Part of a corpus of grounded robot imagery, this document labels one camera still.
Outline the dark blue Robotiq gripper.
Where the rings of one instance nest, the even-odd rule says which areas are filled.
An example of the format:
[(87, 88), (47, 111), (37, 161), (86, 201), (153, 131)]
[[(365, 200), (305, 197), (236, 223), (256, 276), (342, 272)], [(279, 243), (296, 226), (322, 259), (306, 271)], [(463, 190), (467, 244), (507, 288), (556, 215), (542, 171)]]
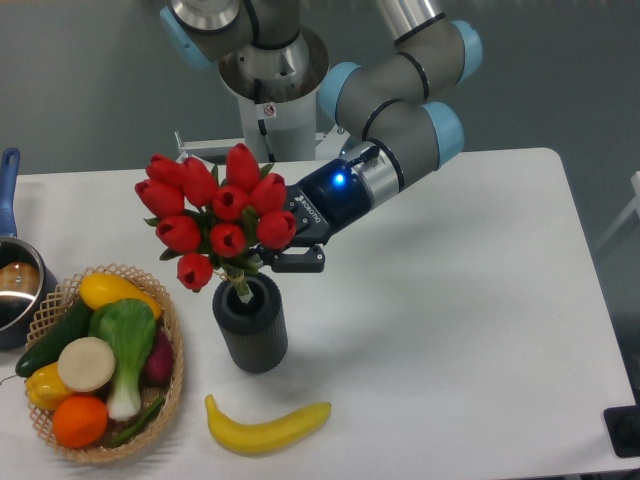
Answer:
[(249, 259), (258, 269), (267, 266), (275, 273), (321, 273), (325, 255), (316, 244), (325, 245), (372, 206), (367, 187), (351, 163), (332, 160), (287, 187), (285, 209), (294, 215), (297, 228), (290, 245), (311, 247), (303, 247), (301, 253), (290, 253), (259, 245), (249, 250)]

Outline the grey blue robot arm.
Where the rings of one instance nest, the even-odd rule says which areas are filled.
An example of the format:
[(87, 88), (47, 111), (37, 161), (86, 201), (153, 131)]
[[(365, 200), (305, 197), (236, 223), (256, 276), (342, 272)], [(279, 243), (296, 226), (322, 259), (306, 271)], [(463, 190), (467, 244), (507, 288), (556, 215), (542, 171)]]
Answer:
[(262, 162), (312, 159), (323, 111), (355, 141), (287, 189), (297, 222), (290, 254), (259, 244), (243, 266), (319, 272), (322, 246), (369, 211), (439, 169), (463, 148), (457, 115), (436, 101), (480, 66), (483, 46), (436, 1), (381, 1), (396, 51), (365, 69), (331, 65), (296, 1), (171, 1), (160, 13), (174, 48), (195, 68), (216, 65), (236, 97), (245, 142)]

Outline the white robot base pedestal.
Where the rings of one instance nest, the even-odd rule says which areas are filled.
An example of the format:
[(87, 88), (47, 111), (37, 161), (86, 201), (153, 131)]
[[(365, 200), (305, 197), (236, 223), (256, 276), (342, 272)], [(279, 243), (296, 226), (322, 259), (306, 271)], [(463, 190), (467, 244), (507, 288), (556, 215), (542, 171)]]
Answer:
[(335, 125), (326, 132), (316, 130), (317, 89), (291, 101), (256, 103), (236, 96), (243, 137), (218, 140), (176, 139), (178, 158), (195, 156), (212, 161), (244, 142), (258, 162), (330, 160), (347, 149), (350, 135)]

